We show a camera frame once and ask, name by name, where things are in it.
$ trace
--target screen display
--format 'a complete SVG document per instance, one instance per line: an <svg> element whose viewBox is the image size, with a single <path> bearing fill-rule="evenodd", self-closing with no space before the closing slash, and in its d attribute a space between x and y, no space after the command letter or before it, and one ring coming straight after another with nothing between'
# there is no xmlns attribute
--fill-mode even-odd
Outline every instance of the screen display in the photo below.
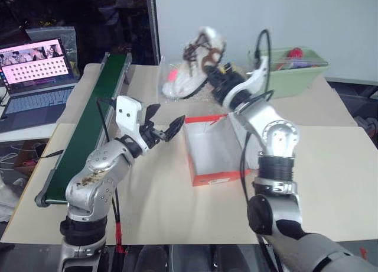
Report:
<svg viewBox="0 0 378 272"><path fill-rule="evenodd" d="M58 85L72 78L58 39L0 49L0 79L10 93Z"/></svg>

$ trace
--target silver robotic arm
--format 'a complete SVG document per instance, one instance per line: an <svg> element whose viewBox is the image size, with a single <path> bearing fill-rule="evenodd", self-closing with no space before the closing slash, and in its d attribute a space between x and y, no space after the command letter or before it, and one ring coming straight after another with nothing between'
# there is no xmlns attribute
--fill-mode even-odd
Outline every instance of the silver robotic arm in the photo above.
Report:
<svg viewBox="0 0 378 272"><path fill-rule="evenodd" d="M226 74L216 67L206 70L214 98L233 111L263 147L259 174L253 181L255 195L247 204L250 227L272 244L290 271L377 271L327 237L302 230L298 186L292 174L299 131L276 113L266 100L268 93L256 95L267 73L268 61L263 57L260 62L245 82L231 66L226 66Z"/></svg>
<svg viewBox="0 0 378 272"><path fill-rule="evenodd" d="M146 155L160 140L170 141L184 123L181 116L165 132L155 129L150 119L158 109L159 105L144 108L132 98L118 96L116 123L122 138L95 149L67 186L69 206L66 220L60 225L64 238L59 272L81 271L81 267L91 267L93 272L107 271L101 267L107 264L102 259L105 229L117 185L128 175L138 156Z"/></svg>

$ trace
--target white sneaker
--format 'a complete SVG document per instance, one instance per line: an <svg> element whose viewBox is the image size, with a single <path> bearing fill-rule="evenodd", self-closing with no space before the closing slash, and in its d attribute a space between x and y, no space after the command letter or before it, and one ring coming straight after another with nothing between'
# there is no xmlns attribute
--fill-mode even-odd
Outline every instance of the white sneaker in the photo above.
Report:
<svg viewBox="0 0 378 272"><path fill-rule="evenodd" d="M207 81L205 66L217 66L226 47L224 38L213 28L201 27L198 38L184 49L177 76L163 85L163 94L169 98L187 99L195 95Z"/></svg>

